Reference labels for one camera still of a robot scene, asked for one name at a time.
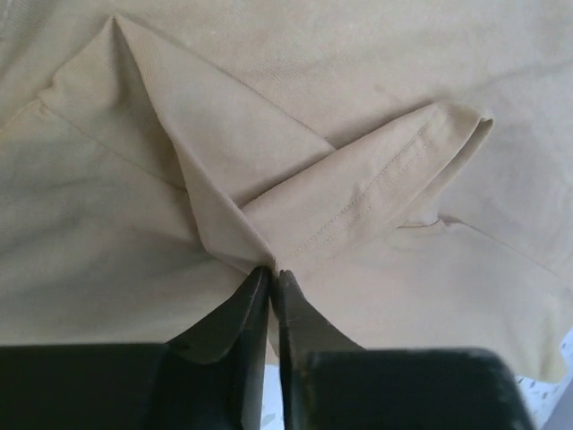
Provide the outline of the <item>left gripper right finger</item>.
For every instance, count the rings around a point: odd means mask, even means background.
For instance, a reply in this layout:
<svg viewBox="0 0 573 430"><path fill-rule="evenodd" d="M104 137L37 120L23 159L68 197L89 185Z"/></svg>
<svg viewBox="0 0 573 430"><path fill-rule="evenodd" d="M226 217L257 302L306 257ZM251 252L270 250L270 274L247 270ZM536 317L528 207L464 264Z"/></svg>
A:
<svg viewBox="0 0 573 430"><path fill-rule="evenodd" d="M354 388L348 361L362 354L358 346L324 317L304 296L291 271L281 271L271 288L278 318L279 374L287 429L326 429L342 405L336 397Z"/></svg>

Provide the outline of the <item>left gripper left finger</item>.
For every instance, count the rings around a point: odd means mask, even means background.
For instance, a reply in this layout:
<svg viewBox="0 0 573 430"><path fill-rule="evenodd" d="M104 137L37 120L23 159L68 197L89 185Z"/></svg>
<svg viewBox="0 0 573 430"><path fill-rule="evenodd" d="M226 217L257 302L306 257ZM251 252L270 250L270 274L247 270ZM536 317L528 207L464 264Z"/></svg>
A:
<svg viewBox="0 0 573 430"><path fill-rule="evenodd" d="M254 269L222 305L170 340L160 372L163 429L257 429L269 271Z"/></svg>

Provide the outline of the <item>beige t shirt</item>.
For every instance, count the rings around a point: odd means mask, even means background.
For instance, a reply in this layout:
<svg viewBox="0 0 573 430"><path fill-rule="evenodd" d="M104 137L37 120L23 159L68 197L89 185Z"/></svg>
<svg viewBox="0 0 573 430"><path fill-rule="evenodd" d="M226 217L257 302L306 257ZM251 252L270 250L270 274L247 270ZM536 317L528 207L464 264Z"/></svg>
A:
<svg viewBox="0 0 573 430"><path fill-rule="evenodd" d="M560 380L571 2L2 2L1 341L168 340L260 264Z"/></svg>

